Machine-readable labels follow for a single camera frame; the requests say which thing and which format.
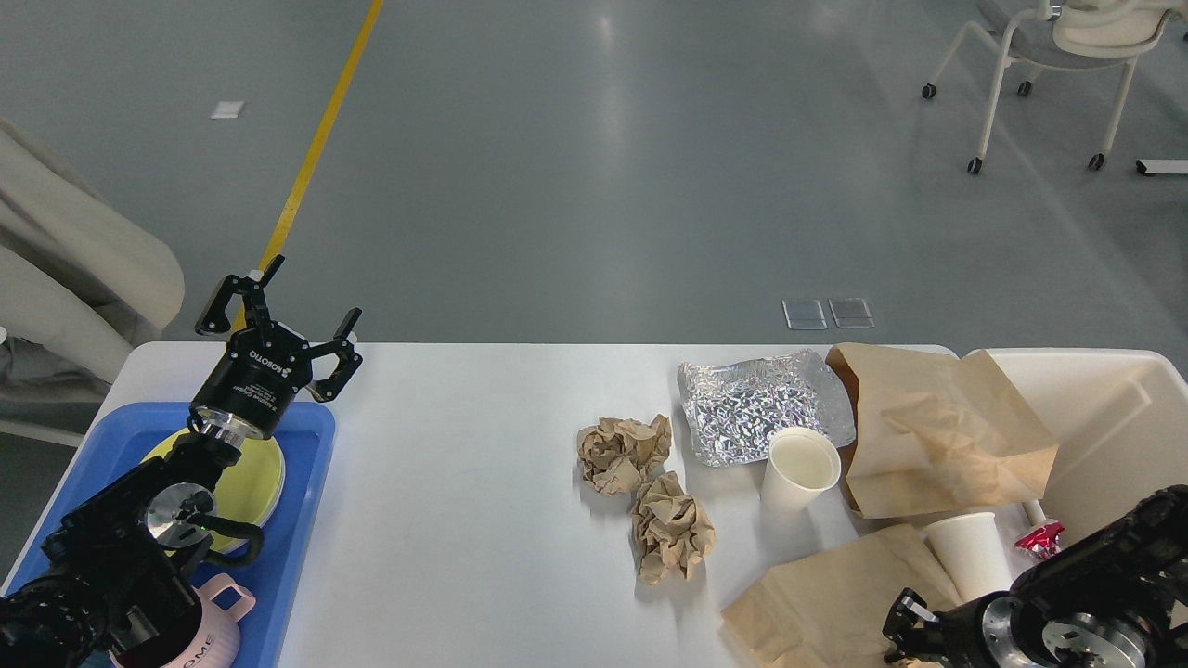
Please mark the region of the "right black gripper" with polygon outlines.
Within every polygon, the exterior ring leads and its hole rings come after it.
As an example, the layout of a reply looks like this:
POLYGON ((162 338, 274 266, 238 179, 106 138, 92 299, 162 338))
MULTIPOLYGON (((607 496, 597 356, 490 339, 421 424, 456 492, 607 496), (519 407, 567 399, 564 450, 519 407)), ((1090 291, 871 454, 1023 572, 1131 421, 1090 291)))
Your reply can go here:
POLYGON ((896 595, 885 618, 887 667, 1020 667, 1013 595, 985 595, 950 611, 933 611, 915 590, 896 595))

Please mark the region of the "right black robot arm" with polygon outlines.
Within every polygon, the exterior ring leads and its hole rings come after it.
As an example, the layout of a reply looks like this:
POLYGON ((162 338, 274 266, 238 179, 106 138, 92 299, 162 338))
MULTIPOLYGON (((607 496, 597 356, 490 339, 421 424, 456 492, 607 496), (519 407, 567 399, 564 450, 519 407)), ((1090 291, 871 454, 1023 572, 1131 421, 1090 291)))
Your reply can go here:
POLYGON ((1013 586, 933 612, 905 588, 887 610, 887 664, 1183 667, 1187 489, 1155 491, 1132 512, 1025 571, 1013 586))

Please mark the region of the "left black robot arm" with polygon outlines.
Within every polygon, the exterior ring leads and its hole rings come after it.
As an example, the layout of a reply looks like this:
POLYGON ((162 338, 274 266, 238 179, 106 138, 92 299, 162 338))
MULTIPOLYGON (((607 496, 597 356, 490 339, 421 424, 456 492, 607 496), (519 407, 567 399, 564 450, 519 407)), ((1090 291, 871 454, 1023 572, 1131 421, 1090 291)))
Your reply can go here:
POLYGON ((339 398, 362 365, 345 314, 312 344, 270 315, 265 289, 284 261, 229 275, 196 322, 229 333, 225 355, 195 393, 187 431, 64 516, 42 544, 48 571, 4 597, 5 667, 78 667, 105 649, 116 664, 229 663, 239 642, 213 620, 213 587, 192 587, 202 563, 249 566, 263 528, 217 515, 215 490, 249 439, 272 437, 293 398, 339 398))

